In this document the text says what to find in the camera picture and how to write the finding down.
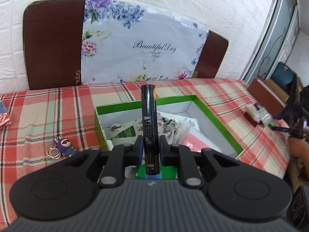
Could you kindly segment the right hand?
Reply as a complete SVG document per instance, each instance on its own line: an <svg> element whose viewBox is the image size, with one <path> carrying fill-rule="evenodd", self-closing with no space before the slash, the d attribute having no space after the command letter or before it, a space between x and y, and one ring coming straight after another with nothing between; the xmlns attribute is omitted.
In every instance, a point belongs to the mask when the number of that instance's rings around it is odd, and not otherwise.
<svg viewBox="0 0 309 232"><path fill-rule="evenodd" d="M290 154L294 157L308 157L308 143L304 140L289 137L288 148L290 150Z"/></svg>

